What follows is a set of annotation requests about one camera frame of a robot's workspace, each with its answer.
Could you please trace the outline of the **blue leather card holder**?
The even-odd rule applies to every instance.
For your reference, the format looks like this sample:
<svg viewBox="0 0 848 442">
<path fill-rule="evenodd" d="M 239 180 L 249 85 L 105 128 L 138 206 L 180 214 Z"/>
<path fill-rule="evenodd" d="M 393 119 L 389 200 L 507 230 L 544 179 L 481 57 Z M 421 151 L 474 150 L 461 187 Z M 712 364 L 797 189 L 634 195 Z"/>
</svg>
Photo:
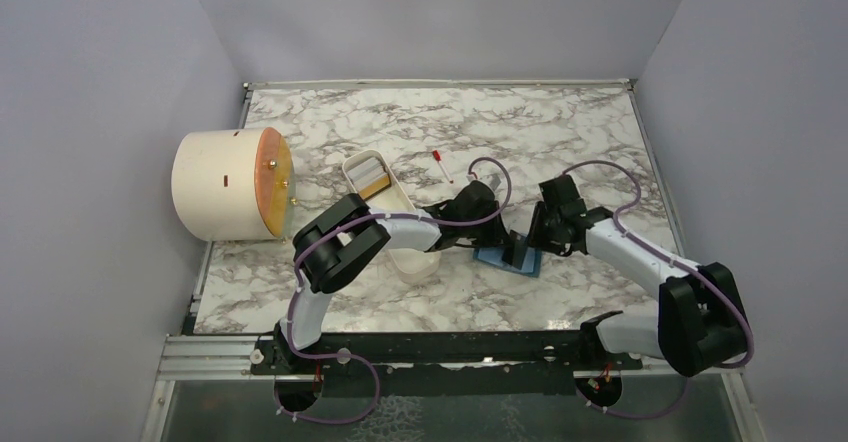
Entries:
<svg viewBox="0 0 848 442">
<path fill-rule="evenodd" d="M 473 259 L 505 272 L 538 278 L 542 252 L 530 247 L 524 234 L 511 231 L 505 246 L 476 248 Z"/>
</svg>

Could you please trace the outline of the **black credit card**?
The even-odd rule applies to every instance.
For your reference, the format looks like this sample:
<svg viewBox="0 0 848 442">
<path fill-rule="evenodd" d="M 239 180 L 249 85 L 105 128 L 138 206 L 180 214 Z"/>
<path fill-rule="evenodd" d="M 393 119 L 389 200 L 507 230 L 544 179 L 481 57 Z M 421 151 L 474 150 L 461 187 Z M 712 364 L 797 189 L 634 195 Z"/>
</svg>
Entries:
<svg viewBox="0 0 848 442">
<path fill-rule="evenodd" d="M 510 231 L 509 236 L 510 241 L 504 247 L 501 260 L 513 269 L 522 270 L 528 250 L 526 236 L 514 230 Z"/>
</svg>

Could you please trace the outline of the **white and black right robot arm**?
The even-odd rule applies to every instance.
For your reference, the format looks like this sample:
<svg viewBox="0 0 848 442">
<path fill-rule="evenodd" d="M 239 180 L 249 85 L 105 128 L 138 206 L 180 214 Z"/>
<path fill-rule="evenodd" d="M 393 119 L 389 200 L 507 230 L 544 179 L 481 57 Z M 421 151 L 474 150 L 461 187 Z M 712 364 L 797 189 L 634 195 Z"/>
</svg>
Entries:
<svg viewBox="0 0 848 442">
<path fill-rule="evenodd" d="M 750 327 L 732 272 L 698 265 L 638 238 L 613 211 L 590 209 L 569 175 L 540 183 L 528 243 L 568 257 L 599 259 L 639 285 L 658 303 L 653 314 L 613 311 L 580 326 L 579 360 L 600 369 L 618 353 L 665 360 L 692 377 L 747 353 Z"/>
</svg>

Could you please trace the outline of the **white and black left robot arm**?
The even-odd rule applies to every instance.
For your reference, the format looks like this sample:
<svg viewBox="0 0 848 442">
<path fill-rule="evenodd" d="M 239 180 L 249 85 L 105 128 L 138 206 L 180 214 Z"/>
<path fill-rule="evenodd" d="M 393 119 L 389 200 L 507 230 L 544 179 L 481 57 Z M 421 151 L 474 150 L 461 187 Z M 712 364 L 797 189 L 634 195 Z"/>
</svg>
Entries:
<svg viewBox="0 0 848 442">
<path fill-rule="evenodd" d="M 347 194 L 294 237 L 296 286 L 279 321 L 276 358 L 298 373 L 313 363 L 314 344 L 335 293 L 352 283 L 381 252 L 440 252 L 465 240 L 474 247 L 509 242 L 494 191 L 472 181 L 450 200 L 412 211 L 369 206 Z"/>
</svg>

